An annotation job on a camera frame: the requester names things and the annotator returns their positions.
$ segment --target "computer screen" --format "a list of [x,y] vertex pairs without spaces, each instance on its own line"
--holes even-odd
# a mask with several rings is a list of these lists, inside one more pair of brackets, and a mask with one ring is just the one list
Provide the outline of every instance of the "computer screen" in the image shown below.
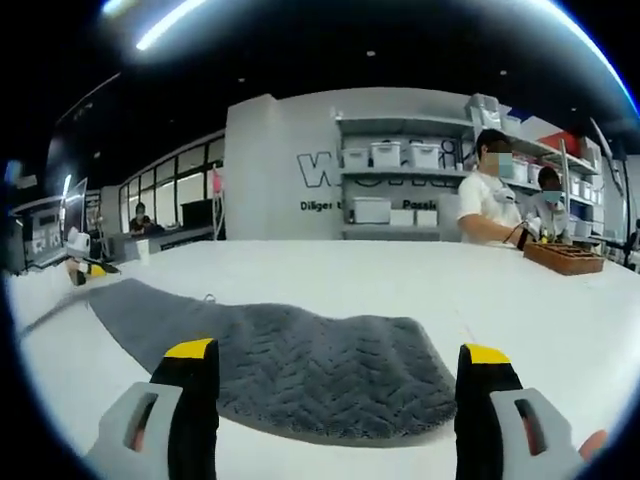
[[87,179],[85,178],[75,187],[69,189],[62,201],[62,239],[69,239],[69,231],[75,227],[78,232],[84,232],[85,196],[87,194]]
[[213,225],[213,200],[198,200],[182,204],[182,224],[185,229]]

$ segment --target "person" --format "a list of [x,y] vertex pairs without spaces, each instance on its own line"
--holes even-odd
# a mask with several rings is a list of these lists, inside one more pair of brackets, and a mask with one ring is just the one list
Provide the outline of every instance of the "person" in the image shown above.
[[458,189],[458,226],[462,241],[517,245],[522,217],[515,194],[502,178],[513,177],[513,152],[507,136],[484,130],[476,141],[478,166]]
[[140,202],[136,205],[136,216],[129,222],[129,231],[132,235],[144,235],[153,226],[151,219],[145,215],[145,211],[144,203]]
[[[524,418],[524,430],[527,435],[527,442],[529,443],[529,450],[533,453],[539,451],[541,445],[536,444],[535,427]],[[607,431],[597,430],[587,438],[584,443],[578,449],[578,453],[585,461],[590,461],[600,450],[602,450],[607,443]]]
[[562,186],[558,173],[551,167],[542,168],[538,174],[538,185],[542,191],[531,197],[525,217],[541,220],[549,243],[571,245],[569,214],[560,201]]

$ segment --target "white table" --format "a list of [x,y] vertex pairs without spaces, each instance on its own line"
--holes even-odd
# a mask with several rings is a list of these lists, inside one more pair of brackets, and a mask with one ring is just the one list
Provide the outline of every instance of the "white table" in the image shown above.
[[[193,298],[210,293],[227,304],[410,316],[454,374],[462,343],[500,348],[522,383],[538,388],[571,422],[576,445],[597,429],[613,429],[640,372],[640,276],[611,262],[600,274],[563,277],[500,247],[201,242],[122,269],[122,277],[94,286],[129,277]],[[52,419],[79,453],[95,441],[98,420],[116,398],[149,379],[85,304],[44,323],[22,346]],[[454,478],[456,465],[451,424],[422,446],[397,449],[312,445],[225,419],[218,438],[219,477],[235,480]]]

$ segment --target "window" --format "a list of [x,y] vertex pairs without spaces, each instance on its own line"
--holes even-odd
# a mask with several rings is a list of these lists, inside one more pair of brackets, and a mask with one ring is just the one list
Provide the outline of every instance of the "window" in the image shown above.
[[146,190],[151,187],[153,187],[153,169],[144,172],[140,178],[140,190]]
[[140,201],[140,177],[129,182],[129,218],[136,216],[136,205]]
[[176,223],[176,212],[174,209],[175,186],[173,180],[156,186],[156,222],[158,225],[166,227]]
[[178,180],[178,222],[182,223],[183,203],[204,200],[203,174],[196,173]]
[[209,157],[207,163],[213,163],[216,160],[222,160],[224,157],[224,138],[216,140],[209,144]]
[[158,165],[156,170],[156,182],[164,182],[165,180],[175,176],[175,160],[175,158],[172,158],[171,160],[167,160],[163,164]]
[[188,172],[204,165],[204,145],[187,150],[178,157],[178,173]]
[[146,207],[146,213],[152,220],[155,218],[155,213],[153,211],[153,188],[149,188],[147,190],[143,190],[140,193],[140,201],[144,203]]
[[122,223],[122,233],[129,231],[129,195],[127,189],[127,185],[120,189],[120,222]]

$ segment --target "white storage box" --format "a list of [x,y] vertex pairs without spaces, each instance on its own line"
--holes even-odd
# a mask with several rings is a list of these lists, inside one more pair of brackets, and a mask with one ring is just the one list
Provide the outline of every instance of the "white storage box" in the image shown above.
[[580,181],[580,196],[585,200],[591,200],[591,190],[593,187],[589,182]]
[[374,168],[399,167],[400,142],[372,143],[371,157]]
[[412,227],[415,224],[415,210],[391,210],[391,225]]
[[529,163],[524,160],[513,159],[513,179],[516,182],[527,183],[529,181]]
[[584,220],[578,220],[576,222],[576,230],[574,235],[576,237],[589,237],[591,236],[591,222],[585,222]]
[[569,190],[571,195],[580,196],[580,179],[574,175],[569,176]]
[[377,197],[354,197],[355,223],[383,223],[391,220],[391,200]]
[[569,225],[567,226],[567,230],[569,231],[569,235],[572,237],[576,234],[576,223],[578,222],[573,216],[569,219]]
[[522,128],[522,121],[516,117],[510,117],[509,115],[503,115],[500,117],[500,122],[502,124],[502,131],[507,135],[513,135],[514,137],[519,137]]
[[437,145],[412,143],[409,145],[409,165],[416,168],[441,168],[440,148]]
[[438,225],[438,212],[435,210],[416,211],[416,225],[419,227],[435,227]]
[[342,151],[344,168],[367,168],[369,166],[369,149],[345,148]]
[[540,165],[536,165],[535,163],[530,163],[527,167],[529,174],[529,183],[533,183],[534,185],[538,185],[538,174],[542,167]]
[[484,108],[469,107],[469,120],[474,125],[480,125],[484,128],[493,128],[495,130],[502,129],[500,122],[500,112],[492,112]]
[[585,139],[581,141],[581,154],[589,165],[591,165],[596,172],[602,172],[602,151],[597,145],[587,145]]
[[466,105],[467,115],[474,125],[486,128],[502,129],[500,121],[500,102],[495,97],[476,93]]

